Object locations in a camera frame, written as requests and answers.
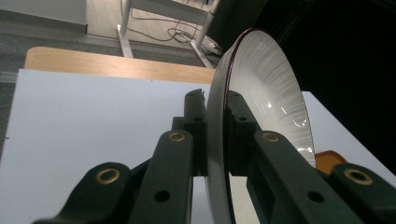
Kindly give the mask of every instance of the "black bracket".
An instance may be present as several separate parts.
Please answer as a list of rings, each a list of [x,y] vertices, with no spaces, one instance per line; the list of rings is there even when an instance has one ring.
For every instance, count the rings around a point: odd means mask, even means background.
[[[62,211],[35,224],[190,223],[192,180],[207,175],[205,98],[186,94],[150,160],[129,170],[92,168]],[[262,131],[242,95],[231,91],[225,113],[225,169],[247,177],[261,223],[396,223],[396,189],[355,164],[331,175],[312,168],[280,133]]]

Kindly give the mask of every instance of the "gray floor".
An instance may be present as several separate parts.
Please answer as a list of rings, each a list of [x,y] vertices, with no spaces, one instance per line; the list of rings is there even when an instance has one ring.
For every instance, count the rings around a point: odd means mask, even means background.
[[[84,25],[0,10],[0,156],[15,90],[14,83],[4,83],[4,80],[18,74],[27,50],[38,46],[122,56],[117,40],[86,35]],[[132,50],[138,59],[204,67],[196,54],[188,49],[132,42]],[[207,57],[216,67],[219,56]]]

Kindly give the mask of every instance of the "wall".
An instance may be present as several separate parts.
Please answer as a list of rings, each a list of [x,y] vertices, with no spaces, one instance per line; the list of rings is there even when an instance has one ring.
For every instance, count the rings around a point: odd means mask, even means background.
[[[0,0],[0,9],[58,21],[87,24],[86,0]]]

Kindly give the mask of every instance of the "wooden surface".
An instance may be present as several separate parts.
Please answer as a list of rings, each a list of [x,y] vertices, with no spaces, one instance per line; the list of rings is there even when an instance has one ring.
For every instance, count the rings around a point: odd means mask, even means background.
[[[176,63],[87,53],[81,51],[35,47],[26,54],[25,69],[133,77],[210,84],[215,69]]]

